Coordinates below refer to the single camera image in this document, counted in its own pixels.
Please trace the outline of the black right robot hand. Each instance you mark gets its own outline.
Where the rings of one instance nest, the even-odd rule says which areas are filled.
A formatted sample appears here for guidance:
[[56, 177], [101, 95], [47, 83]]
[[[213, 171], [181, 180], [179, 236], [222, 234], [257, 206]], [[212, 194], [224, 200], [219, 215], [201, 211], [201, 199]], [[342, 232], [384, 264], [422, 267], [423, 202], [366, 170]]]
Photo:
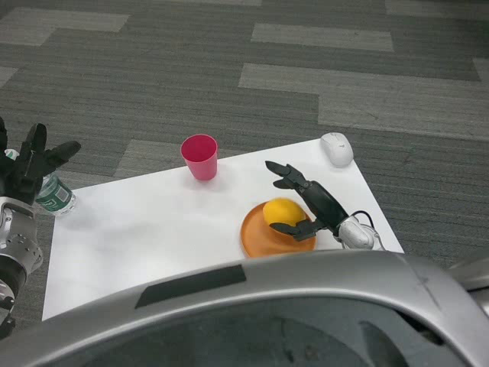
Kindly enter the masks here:
[[323, 229], [338, 235], [339, 226], [349, 215], [333, 195], [320, 183], [307, 180], [290, 164], [282, 165], [265, 161], [265, 165], [269, 171], [281, 177], [280, 180], [274, 181], [274, 186], [279, 189], [295, 190], [316, 217], [315, 221], [304, 219], [293, 226], [284, 222], [273, 222], [270, 224], [272, 229], [290, 235], [298, 242], [315, 237], [316, 233]]

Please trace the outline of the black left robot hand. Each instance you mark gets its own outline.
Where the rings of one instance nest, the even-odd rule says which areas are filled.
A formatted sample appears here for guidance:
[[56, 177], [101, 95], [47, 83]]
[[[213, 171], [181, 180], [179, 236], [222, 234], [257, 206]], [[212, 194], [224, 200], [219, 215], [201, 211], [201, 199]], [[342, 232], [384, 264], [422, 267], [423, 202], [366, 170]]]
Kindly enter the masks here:
[[41, 123], [31, 127], [14, 160], [5, 153], [7, 143], [8, 133], [1, 122], [1, 195], [28, 205], [39, 194], [43, 178], [68, 163], [81, 149], [78, 141], [47, 149], [47, 127]]

